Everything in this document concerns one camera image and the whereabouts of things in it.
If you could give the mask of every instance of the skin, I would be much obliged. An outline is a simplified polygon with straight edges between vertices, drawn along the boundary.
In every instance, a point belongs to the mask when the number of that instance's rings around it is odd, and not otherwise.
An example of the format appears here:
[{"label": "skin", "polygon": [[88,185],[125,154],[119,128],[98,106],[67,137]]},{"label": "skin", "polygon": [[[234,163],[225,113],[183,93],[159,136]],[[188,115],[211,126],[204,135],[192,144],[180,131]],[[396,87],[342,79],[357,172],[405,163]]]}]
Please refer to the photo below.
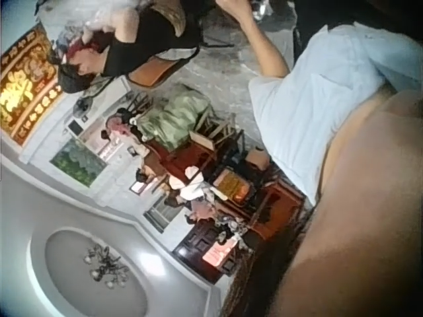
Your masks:
[{"label": "skin", "polygon": [[421,281],[419,98],[392,97],[347,144],[269,316],[390,316],[403,309]]},{"label": "skin", "polygon": [[254,21],[248,0],[216,0],[216,3],[238,21],[250,42],[263,76],[283,78],[289,74],[285,59]]},{"label": "skin", "polygon": [[[117,40],[123,43],[134,43],[137,38],[139,14],[133,8],[125,8],[112,14],[110,20],[102,22],[101,28],[106,32],[114,32]],[[87,43],[93,37],[92,30],[85,28],[82,41]],[[93,49],[78,51],[69,63],[79,66],[78,74],[99,74],[104,70],[108,55],[108,48],[102,53]]]}]

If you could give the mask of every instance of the hand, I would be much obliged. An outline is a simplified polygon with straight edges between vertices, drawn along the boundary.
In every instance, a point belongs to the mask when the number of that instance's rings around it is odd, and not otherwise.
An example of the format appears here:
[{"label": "hand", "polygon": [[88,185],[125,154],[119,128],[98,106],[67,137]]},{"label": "hand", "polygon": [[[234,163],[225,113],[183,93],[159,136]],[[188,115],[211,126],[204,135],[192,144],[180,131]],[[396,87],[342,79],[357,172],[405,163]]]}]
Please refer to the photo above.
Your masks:
[{"label": "hand", "polygon": [[243,24],[252,20],[252,9],[249,0],[216,0],[216,4]]}]

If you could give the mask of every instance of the man's arm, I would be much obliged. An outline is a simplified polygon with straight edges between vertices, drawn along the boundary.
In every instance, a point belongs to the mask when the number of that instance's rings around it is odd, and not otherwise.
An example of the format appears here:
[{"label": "man's arm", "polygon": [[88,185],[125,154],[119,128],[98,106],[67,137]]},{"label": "man's arm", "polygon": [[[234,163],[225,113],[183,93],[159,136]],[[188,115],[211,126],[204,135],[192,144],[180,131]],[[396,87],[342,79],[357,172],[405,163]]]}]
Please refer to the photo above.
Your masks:
[{"label": "man's arm", "polygon": [[276,46],[258,28],[248,0],[216,0],[216,3],[241,25],[257,57],[263,76],[283,78],[289,73],[285,59]]}]

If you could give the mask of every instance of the red banner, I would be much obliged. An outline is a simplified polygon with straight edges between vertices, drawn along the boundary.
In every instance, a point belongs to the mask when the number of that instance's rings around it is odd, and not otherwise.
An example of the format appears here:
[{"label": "red banner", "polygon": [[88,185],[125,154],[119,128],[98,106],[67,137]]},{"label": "red banner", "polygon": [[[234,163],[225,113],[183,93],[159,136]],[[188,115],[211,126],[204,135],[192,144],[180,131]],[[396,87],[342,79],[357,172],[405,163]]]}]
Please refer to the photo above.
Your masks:
[{"label": "red banner", "polygon": [[1,128],[19,145],[62,94],[56,68],[47,62],[50,45],[37,24],[1,56]]}]

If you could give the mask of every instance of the black hair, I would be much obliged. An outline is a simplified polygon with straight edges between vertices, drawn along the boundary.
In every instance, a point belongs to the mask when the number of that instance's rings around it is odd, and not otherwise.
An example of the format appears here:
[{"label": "black hair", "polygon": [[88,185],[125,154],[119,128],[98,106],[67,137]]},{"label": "black hair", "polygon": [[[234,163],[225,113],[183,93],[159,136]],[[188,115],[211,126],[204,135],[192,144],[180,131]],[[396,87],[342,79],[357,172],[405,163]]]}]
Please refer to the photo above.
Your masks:
[{"label": "black hair", "polygon": [[103,140],[109,140],[110,141],[110,136],[109,136],[107,130],[101,130],[100,135],[101,135],[101,138]]},{"label": "black hair", "polygon": [[195,225],[197,223],[197,220],[191,219],[189,216],[185,215],[186,223],[189,225]]},{"label": "black hair", "polygon": [[168,195],[163,203],[172,208],[178,208],[183,205],[182,203],[179,203],[176,196],[173,195]]},{"label": "black hair", "polygon": [[78,66],[71,64],[58,65],[58,84],[67,94],[75,94],[87,90],[91,86],[94,75],[78,74]]},{"label": "black hair", "polygon": [[61,58],[57,51],[53,50],[52,48],[47,53],[47,62],[52,65],[60,65]]},{"label": "black hair", "polygon": [[146,181],[148,181],[148,175],[146,175],[146,173],[144,173],[138,168],[137,173],[135,174],[135,179],[137,180],[137,182],[145,183]]}]

